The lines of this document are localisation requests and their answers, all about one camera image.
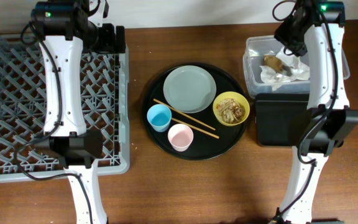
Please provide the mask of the brown coffee sachet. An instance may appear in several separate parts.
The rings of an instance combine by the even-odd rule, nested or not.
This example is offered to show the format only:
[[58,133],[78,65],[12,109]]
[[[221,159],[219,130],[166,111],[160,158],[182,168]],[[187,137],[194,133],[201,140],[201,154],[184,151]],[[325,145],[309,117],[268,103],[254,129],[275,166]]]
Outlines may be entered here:
[[274,55],[264,55],[264,64],[272,68],[276,73],[292,76],[291,67],[284,64],[279,58]]

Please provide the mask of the white tissue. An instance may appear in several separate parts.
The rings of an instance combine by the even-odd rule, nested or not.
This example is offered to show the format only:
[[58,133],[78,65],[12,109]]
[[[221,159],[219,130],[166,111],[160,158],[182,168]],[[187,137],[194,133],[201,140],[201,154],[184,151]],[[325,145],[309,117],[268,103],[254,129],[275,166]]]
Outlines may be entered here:
[[284,84],[288,84],[294,81],[307,81],[310,79],[310,68],[305,63],[301,62],[299,57],[293,55],[290,51],[288,51],[286,47],[282,47],[277,53],[276,56],[281,61],[284,62],[285,65],[291,67],[292,76],[288,77],[286,75],[282,75],[276,73],[272,68],[266,66],[264,64],[260,66],[262,69],[260,77],[263,83],[269,84],[272,86],[272,91],[278,90]]

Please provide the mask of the light blue cup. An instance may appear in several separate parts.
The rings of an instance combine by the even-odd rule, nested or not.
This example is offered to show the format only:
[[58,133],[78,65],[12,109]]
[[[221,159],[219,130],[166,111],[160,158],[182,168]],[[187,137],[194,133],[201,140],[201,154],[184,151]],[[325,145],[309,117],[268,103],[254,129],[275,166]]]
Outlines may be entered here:
[[171,118],[170,108],[162,104],[151,106],[147,112],[147,121],[155,131],[160,133],[169,128]]

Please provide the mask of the yellow bowl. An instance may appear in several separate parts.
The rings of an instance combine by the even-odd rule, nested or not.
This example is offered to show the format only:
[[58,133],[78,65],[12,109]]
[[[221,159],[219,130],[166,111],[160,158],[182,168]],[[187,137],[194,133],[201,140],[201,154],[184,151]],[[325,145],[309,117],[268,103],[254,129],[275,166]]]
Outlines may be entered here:
[[250,104],[242,94],[227,91],[215,98],[213,102],[213,113],[221,124],[225,126],[236,126],[248,118],[250,114]]

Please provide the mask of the food scraps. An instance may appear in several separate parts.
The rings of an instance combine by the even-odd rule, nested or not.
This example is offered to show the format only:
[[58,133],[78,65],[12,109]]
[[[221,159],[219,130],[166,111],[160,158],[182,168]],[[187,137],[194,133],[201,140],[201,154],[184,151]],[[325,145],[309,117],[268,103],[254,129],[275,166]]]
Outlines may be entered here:
[[227,124],[239,123],[246,112],[245,108],[233,98],[223,99],[215,106],[215,109],[218,118]]

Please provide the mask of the pink cup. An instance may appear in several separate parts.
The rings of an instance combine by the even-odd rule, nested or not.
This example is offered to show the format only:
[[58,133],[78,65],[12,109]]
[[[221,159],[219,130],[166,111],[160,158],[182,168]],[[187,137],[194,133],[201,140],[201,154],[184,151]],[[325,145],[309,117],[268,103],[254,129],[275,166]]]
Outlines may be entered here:
[[185,124],[175,124],[168,131],[168,141],[174,150],[178,152],[186,151],[193,139],[192,129]]

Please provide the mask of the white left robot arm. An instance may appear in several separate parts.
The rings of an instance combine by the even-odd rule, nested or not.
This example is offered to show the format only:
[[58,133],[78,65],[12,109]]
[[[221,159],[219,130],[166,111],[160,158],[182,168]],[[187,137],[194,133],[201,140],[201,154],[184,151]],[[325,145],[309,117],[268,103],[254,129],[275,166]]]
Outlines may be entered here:
[[41,1],[32,10],[29,23],[42,49],[47,94],[44,135],[34,146],[63,167],[77,223],[108,222],[96,171],[103,135],[86,128],[80,87],[83,51],[125,51],[124,28],[103,21],[108,11],[106,1]]

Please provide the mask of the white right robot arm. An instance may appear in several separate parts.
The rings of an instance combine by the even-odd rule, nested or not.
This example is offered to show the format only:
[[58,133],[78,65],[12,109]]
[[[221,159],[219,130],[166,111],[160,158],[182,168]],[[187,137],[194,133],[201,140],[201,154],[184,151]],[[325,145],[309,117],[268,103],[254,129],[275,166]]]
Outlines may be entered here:
[[308,55],[310,93],[305,113],[288,137],[293,163],[287,192],[271,223],[311,223],[321,171],[329,156],[358,124],[350,108],[342,69],[345,8],[341,1],[296,0],[274,37],[293,55]]

